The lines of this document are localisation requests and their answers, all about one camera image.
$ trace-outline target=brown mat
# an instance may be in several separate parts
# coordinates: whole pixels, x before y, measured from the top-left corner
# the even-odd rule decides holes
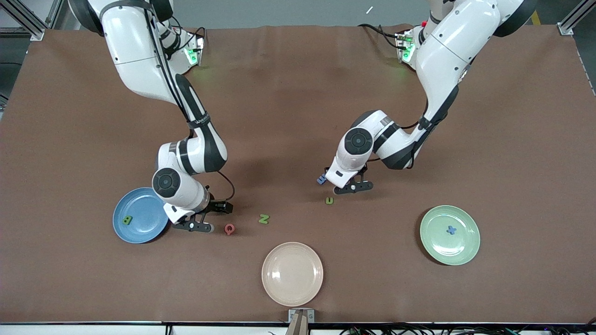
[[[415,168],[373,163],[375,189],[332,206],[315,180],[355,118],[380,108],[407,125],[424,108],[384,40],[356,27],[213,30],[188,77],[228,147],[235,213],[209,217],[216,234],[128,244],[113,209],[150,185],[159,145],[186,136],[184,120],[126,89],[97,35],[49,30],[31,44],[0,123],[0,320],[284,320],[260,269],[286,241],[323,261],[308,304],[318,321],[594,316],[596,100],[554,26],[493,38]],[[229,193],[217,175],[198,178]],[[421,250],[420,219],[440,204],[479,225],[466,265]]]

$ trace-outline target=wire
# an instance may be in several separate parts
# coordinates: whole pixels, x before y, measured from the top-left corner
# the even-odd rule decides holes
[[[550,331],[551,335],[572,335],[572,334],[583,334],[589,335],[584,327],[593,327],[593,323],[596,322],[596,318],[588,321],[587,324],[584,326],[582,325],[570,325],[570,326],[562,326],[562,327],[553,327],[551,325],[536,325],[536,324],[526,324],[523,328],[520,328],[514,333],[520,334],[522,331],[526,330],[528,327],[534,326],[543,328],[544,330]],[[470,326],[460,326],[454,328],[444,328],[441,330],[439,335],[509,335],[511,332],[501,326],[503,328],[485,328],[485,327],[470,327]],[[351,325],[350,328],[342,331],[340,335],[345,334],[349,331],[349,335],[369,335],[369,334],[378,334],[378,331],[381,332],[383,335],[436,335],[436,333],[426,327],[425,325],[421,324],[405,324],[402,322],[399,323],[387,323],[387,324],[379,324],[378,327],[374,326],[377,333],[372,331],[370,328],[365,328],[360,325]]]
[[[173,19],[174,21],[176,21],[176,26],[172,26],[172,27],[177,27],[178,29],[182,30],[182,26],[180,26],[180,22],[178,21],[178,19],[177,19],[177,18],[175,18],[175,17],[174,17],[174,15],[172,15],[172,19]]]
[[[227,197],[227,198],[225,198],[225,199],[217,199],[217,200],[214,200],[214,201],[213,201],[213,202],[216,202],[216,203],[222,203],[222,202],[228,201],[228,200],[230,200],[230,199],[232,199],[232,198],[234,197],[234,194],[236,194],[236,188],[234,187],[234,183],[233,183],[231,180],[229,180],[229,178],[228,178],[228,177],[226,177],[226,175],[224,175],[224,174],[223,174],[221,171],[218,171],[218,173],[219,173],[219,174],[220,174],[220,175],[221,175],[221,176],[222,176],[222,177],[223,177],[225,180],[227,180],[227,181],[228,181],[228,183],[230,184],[230,186],[232,186],[232,195],[231,195],[231,196],[229,196],[229,197]]]
[[[418,121],[416,121],[413,125],[411,126],[407,126],[407,127],[400,127],[401,129],[410,129],[410,128],[414,128],[418,125]]]
[[[176,36],[180,36],[180,34],[182,33],[182,32],[176,33],[176,31],[173,29],[174,27],[178,27],[178,26],[168,27],[165,24],[163,24],[163,22],[160,22],[159,24],[161,24],[166,30],[169,30],[170,32],[174,33],[174,35],[176,35]]]
[[[381,25],[378,25],[379,30],[381,30],[381,34],[383,34],[383,37],[385,38],[385,41],[387,41],[387,43],[389,43],[389,45],[391,45],[392,47],[399,49],[399,50],[406,50],[405,46],[399,46],[396,44],[391,43],[391,41],[389,40],[389,38],[387,37],[387,34],[385,34],[385,32],[383,31],[383,28],[381,27]]]
[[[387,36],[387,37],[395,38],[395,35],[391,35],[391,34],[389,34],[389,33],[383,32],[382,30],[379,30],[379,29],[377,29],[376,27],[374,27],[374,26],[372,26],[372,25],[370,25],[370,24],[368,24],[368,23],[362,23],[362,24],[359,24],[359,25],[358,25],[358,27],[366,27],[366,28],[370,28],[370,29],[374,30],[375,32],[377,32],[378,34],[384,34],[384,35],[385,35],[385,36]],[[400,31],[398,31],[398,32],[395,32],[395,33],[396,33],[396,34],[401,34],[401,33],[407,32],[408,30],[410,30],[410,29],[404,29],[404,30],[400,30]]]
[[[178,92],[175,91],[174,88],[172,87],[173,78],[172,78],[172,72],[169,70],[170,67],[169,67],[167,61],[165,62],[166,65],[164,66],[164,62],[162,61],[162,58],[160,57],[160,53],[157,51],[158,46],[157,46],[157,41],[156,41],[155,36],[154,36],[154,32],[155,31],[153,31],[151,29],[151,26],[152,25],[151,25],[151,22],[150,22],[150,19],[149,19],[149,15],[148,15],[148,11],[147,10],[145,10],[145,20],[147,22],[147,29],[149,30],[149,35],[151,36],[151,41],[153,43],[153,48],[155,48],[155,52],[156,52],[156,56],[157,56],[157,61],[159,62],[159,66],[160,66],[160,68],[162,70],[162,74],[163,74],[164,80],[166,81],[167,88],[169,89],[170,93],[172,94],[172,98],[176,102],[176,105],[178,105],[178,108],[180,108],[180,111],[182,112],[182,115],[184,116],[184,119],[188,123],[188,122],[190,122],[190,120],[188,119],[188,116],[186,114],[186,111],[184,110],[184,107],[182,106],[181,98],[178,95]]]
[[[406,48],[405,48],[404,46],[399,46],[399,45],[395,45],[395,44],[393,44],[393,43],[392,43],[392,42],[389,40],[389,37],[391,37],[391,38],[395,38],[395,34],[394,34],[394,35],[391,35],[391,34],[388,34],[388,33],[384,32],[384,31],[383,31],[383,27],[381,27],[381,25],[380,25],[380,24],[379,24],[379,26],[378,26],[378,29],[377,29],[377,28],[375,28],[375,27],[373,27],[373,26],[371,26],[370,24],[367,24],[367,23],[359,24],[359,25],[358,25],[358,27],[366,27],[366,28],[370,28],[370,29],[374,30],[376,33],[383,35],[383,37],[385,38],[385,41],[387,41],[387,43],[389,43],[389,45],[391,45],[392,47],[394,47],[394,48],[396,48],[396,49],[399,49],[399,50],[406,50]],[[407,30],[410,30],[410,29],[401,30],[401,31],[399,31],[399,32],[396,32],[396,34],[403,33],[403,32],[405,32],[405,31],[407,31]]]
[[[198,31],[199,31],[199,30],[201,30],[201,29],[203,29],[203,35],[199,35],[199,34],[198,34]],[[205,35],[206,35],[206,34],[207,34],[207,31],[205,30],[205,27],[199,27],[199,28],[198,28],[197,30],[195,30],[195,31],[194,31],[194,33],[193,33],[193,35],[196,35],[196,36],[201,36],[201,38],[205,37]],[[187,40],[187,42],[186,42],[186,43],[184,43],[184,45],[183,45],[183,46],[181,46],[181,47],[179,47],[178,49],[174,50],[174,52],[184,49],[184,48],[185,48],[185,47],[186,47],[186,46],[187,46],[187,45],[190,43],[190,41],[191,41],[192,39],[193,39],[193,38],[189,38],[189,39]]]

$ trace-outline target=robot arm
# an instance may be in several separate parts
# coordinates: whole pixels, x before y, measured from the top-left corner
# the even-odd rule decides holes
[[[191,136],[160,147],[152,185],[166,202],[164,210],[175,228],[211,232],[213,227],[203,222],[204,214],[229,213],[232,205],[213,201],[192,176],[219,171],[228,154],[197,93],[182,75],[199,63],[203,39],[171,26],[170,0],[69,0],[69,4],[82,25],[105,37],[127,88],[182,111]],[[193,220],[197,213],[202,215],[200,222]]]
[[[342,138],[325,177],[336,193],[366,166],[375,153],[389,169],[411,168],[420,148],[434,128],[447,116],[458,93],[458,84],[474,57],[504,24],[510,34],[534,10],[535,0],[429,0],[431,13],[426,27],[418,26],[399,39],[404,50],[398,57],[416,70],[427,97],[427,107],[417,126],[407,133],[380,110],[362,114]],[[350,132],[358,129],[370,136],[372,148],[364,154],[350,150]]]

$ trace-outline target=beige plate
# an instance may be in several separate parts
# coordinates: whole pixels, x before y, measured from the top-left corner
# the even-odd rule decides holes
[[[323,265],[309,246],[288,242],[267,255],[261,279],[271,299],[284,306],[296,307],[311,301],[319,293]]]

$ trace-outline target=plate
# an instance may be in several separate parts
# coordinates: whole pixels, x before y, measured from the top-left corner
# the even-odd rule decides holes
[[[114,209],[112,224],[116,235],[128,243],[145,243],[156,238],[168,221],[164,204],[151,187],[128,192]],[[127,216],[131,217],[129,221],[125,220]]]
[[[474,219],[454,206],[429,210],[420,224],[420,238],[426,251],[447,265],[465,264],[480,249],[480,232]]]
[[[309,246],[288,242],[269,252],[263,263],[261,279],[271,299],[280,305],[297,307],[319,293],[323,265]]]

